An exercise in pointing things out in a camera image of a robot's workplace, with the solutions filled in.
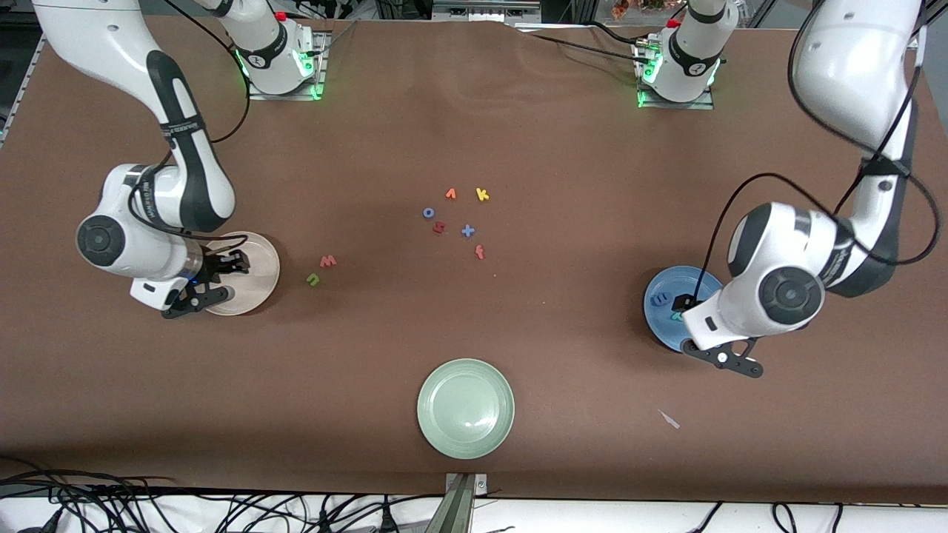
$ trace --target light green ceramic plate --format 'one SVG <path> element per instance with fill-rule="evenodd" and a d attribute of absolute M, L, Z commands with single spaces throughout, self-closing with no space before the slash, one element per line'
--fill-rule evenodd
<path fill-rule="evenodd" d="M 514 424 L 514 393 L 493 366 L 454 359 L 428 376 L 418 395 L 418 425 L 428 442 L 455 459 L 483 457 Z"/>

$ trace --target beige plate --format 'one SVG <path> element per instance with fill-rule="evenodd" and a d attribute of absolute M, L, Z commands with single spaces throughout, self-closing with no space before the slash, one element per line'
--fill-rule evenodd
<path fill-rule="evenodd" d="M 207 311 L 215 315 L 230 317 L 240 315 L 255 309 L 265 302 L 277 286 L 280 279 L 280 256 L 270 241 L 262 235 L 250 231 L 234 231 L 230 235 L 246 235 L 247 240 L 240 246 L 250 263 L 247 274 L 224 274 L 221 283 L 210 284 L 210 288 L 225 285 L 233 289 L 234 297 L 224 303 L 212 305 Z M 211 241 L 207 244 L 210 249 L 224 248 L 233 244 L 232 241 Z"/>

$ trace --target brown tabletop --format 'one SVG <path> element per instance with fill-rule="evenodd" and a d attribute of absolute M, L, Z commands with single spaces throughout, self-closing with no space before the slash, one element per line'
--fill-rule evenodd
<path fill-rule="evenodd" d="M 230 59 L 183 19 L 148 23 L 226 132 L 244 105 Z M 506 496 L 948 500 L 948 245 L 762 340 L 760 379 L 672 353 L 645 324 L 649 279 L 701 263 L 747 176 L 781 172 L 830 205 L 853 178 L 858 151 L 793 104 L 792 37 L 736 32 L 717 108 L 683 112 L 637 108 L 627 61 L 499 24 L 360 24 L 322 101 L 255 101 L 217 145 L 237 194 L 222 230 L 273 241 L 275 293 L 246 316 L 177 321 L 74 244 L 112 167 L 164 154 L 155 120 L 47 48 L 0 150 L 0 451 L 205 487 L 419 493 L 476 471 Z M 915 169 L 948 198 L 925 83 L 917 98 Z M 770 200 L 807 206 L 751 187 L 712 261 L 723 280 L 731 229 Z M 910 193 L 902 254 L 931 227 Z M 434 450 L 415 417 L 428 373 L 464 357 L 500 369 L 517 402 L 510 436 L 473 461 Z"/>

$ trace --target white round plate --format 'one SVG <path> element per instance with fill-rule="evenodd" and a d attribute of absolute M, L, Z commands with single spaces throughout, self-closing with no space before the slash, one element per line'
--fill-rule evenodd
<path fill-rule="evenodd" d="M 425 380 L 418 425 L 428 442 L 455 459 L 483 457 L 514 425 L 514 393 L 500 371 L 478 359 L 454 359 Z"/>
<path fill-rule="evenodd" d="M 280 256 L 270 241 L 250 231 L 233 231 L 225 236 L 230 235 L 247 236 L 246 242 L 240 246 L 240 251 L 246 255 L 250 271 L 246 274 L 222 274 L 221 283 L 210 284 L 210 288 L 225 285 L 233 289 L 233 298 L 207 308 L 209 313 L 224 317 L 241 315 L 255 309 L 266 301 L 280 279 Z M 205 246 L 219 249 L 232 244 L 232 241 L 210 241 Z"/>

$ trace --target blue round disc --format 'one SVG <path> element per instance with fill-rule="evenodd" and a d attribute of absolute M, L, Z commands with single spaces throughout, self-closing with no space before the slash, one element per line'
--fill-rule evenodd
<path fill-rule="evenodd" d="M 695 284 L 701 272 L 700 268 L 693 266 L 671 266 L 652 278 L 646 288 L 644 305 L 648 327 L 658 340 L 676 352 L 682 351 L 682 341 L 690 336 L 681 314 L 672 311 L 671 306 L 675 297 L 695 293 Z M 704 272 L 698 299 L 707 300 L 720 288 L 718 278 L 712 276 L 711 272 Z"/>

